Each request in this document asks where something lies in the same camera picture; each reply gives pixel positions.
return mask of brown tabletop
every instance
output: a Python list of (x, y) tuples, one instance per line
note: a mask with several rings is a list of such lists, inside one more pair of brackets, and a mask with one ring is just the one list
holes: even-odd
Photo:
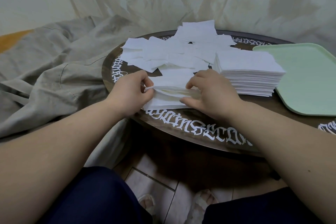
[[(166, 40), (173, 36), (175, 32), (176, 30), (157, 32), (141, 37), (148, 39), (151, 36), (155, 36)], [(244, 50), (252, 50), (256, 45), (292, 44), (291, 42), (272, 37), (243, 32), (217, 30), (217, 33), (231, 35), (233, 40), (237, 43), (235, 47)], [(124, 43), (112, 50), (103, 63), (101, 73), (104, 84), (109, 92), (112, 90), (118, 78), (140, 70), (135, 66), (128, 66), (127, 62), (121, 61), (118, 58), (122, 53), (121, 47), (123, 45)], [(148, 75), (161, 76), (162, 74), (157, 69), (153, 73), (148, 73)], [(291, 119), (327, 132), (336, 133), (336, 117), (296, 114), (285, 107), (277, 92), (273, 93), (272, 97), (250, 95), (240, 95), (240, 97), (245, 101), (257, 103), (262, 107)], [(260, 156), (258, 150), (248, 141), (248, 138), (241, 135), (239, 131), (231, 127), (230, 124), (217, 125), (215, 120), (194, 109), (141, 110), (132, 118), (143, 125), (153, 126), (163, 132), (195, 144), (221, 151)]]

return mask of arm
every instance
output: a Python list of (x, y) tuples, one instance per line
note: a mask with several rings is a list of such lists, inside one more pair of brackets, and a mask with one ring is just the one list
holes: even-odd
[(107, 99), (0, 146), (0, 219), (34, 223), (81, 170), (119, 120), (153, 97), (145, 71), (118, 80)]
[(336, 223), (336, 137), (239, 98), (229, 80), (200, 71), (187, 88), (200, 100), (181, 102), (216, 120), (227, 120), (260, 150), (301, 201), (322, 221)]

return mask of dark blue clothing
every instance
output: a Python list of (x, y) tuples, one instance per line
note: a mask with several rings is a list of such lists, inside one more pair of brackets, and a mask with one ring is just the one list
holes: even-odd
[[(38, 224), (152, 224), (128, 185), (105, 167), (83, 168)], [(210, 205), (203, 224), (322, 223), (289, 189)]]

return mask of pile of napkins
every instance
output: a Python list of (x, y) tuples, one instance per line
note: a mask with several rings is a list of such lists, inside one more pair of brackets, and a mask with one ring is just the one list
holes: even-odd
[(271, 54), (231, 47), (235, 44), (231, 36), (217, 35), (214, 20), (183, 22), (167, 40), (129, 38), (120, 59), (150, 73), (159, 69), (163, 75), (151, 78), (155, 94), (144, 110), (187, 108), (180, 98), (200, 97), (198, 89), (185, 88), (187, 82), (209, 65), (227, 77), (239, 94), (271, 96), (285, 71)]
[(219, 51), (212, 69), (230, 80), (238, 94), (270, 97), (286, 73), (268, 52)]
[(192, 97), (199, 99), (200, 90), (196, 87), (186, 89), (186, 84), (191, 77), (180, 76), (157, 76), (149, 77), (154, 86), (145, 88), (145, 91), (153, 88), (155, 90), (154, 98), (144, 105), (143, 110), (162, 110), (188, 108), (180, 102), (183, 97)]

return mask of orange fabric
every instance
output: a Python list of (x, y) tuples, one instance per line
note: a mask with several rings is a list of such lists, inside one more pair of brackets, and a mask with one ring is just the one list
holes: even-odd
[(16, 33), (12, 33), (9, 35), (1, 35), (0, 36), (0, 53), (10, 49), (14, 44), (17, 43), (24, 35), (28, 34), (33, 30), (25, 30)]

